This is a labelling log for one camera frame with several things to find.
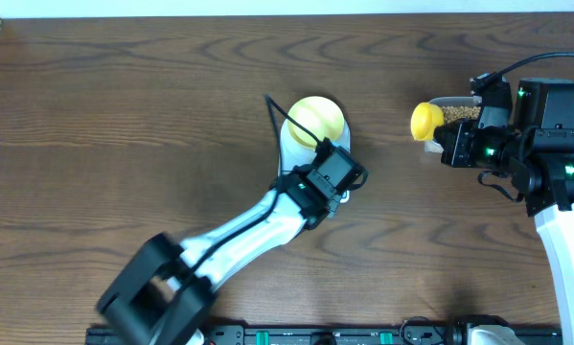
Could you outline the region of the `yellow measuring scoop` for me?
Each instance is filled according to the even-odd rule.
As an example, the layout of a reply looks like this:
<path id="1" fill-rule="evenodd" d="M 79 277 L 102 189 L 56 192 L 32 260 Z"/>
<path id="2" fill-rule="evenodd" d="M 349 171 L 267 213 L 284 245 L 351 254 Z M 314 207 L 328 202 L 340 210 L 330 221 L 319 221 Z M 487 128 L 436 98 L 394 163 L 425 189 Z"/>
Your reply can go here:
<path id="1" fill-rule="evenodd" d="M 411 115 L 411 135 L 415 141 L 432 140 L 435 129 L 444 123 L 444 112 L 440 106 L 433 103 L 419 103 Z"/>

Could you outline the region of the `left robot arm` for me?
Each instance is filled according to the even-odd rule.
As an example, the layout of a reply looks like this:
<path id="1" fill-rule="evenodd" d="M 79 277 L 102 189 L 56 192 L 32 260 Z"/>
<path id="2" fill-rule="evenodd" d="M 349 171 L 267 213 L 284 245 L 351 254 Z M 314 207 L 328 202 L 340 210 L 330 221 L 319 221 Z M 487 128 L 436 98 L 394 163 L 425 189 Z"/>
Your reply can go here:
<path id="1" fill-rule="evenodd" d="M 332 217 L 368 173 L 344 148 L 320 142 L 314 159 L 280 172 L 251 209 L 206 234 L 146 241 L 96 310 L 125 344 L 203 344 L 220 287 L 265 252 Z"/>

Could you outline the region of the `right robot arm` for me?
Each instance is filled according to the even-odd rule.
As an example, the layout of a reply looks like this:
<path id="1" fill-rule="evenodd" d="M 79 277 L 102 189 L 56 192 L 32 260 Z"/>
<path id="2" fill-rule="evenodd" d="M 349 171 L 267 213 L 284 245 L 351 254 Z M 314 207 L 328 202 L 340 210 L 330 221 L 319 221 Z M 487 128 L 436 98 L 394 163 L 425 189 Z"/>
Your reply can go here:
<path id="1" fill-rule="evenodd" d="M 478 168 L 510 179 L 536 225 L 553 278 L 563 343 L 574 344 L 574 81 L 472 80 L 480 108 L 476 119 L 433 125 L 452 168 Z"/>

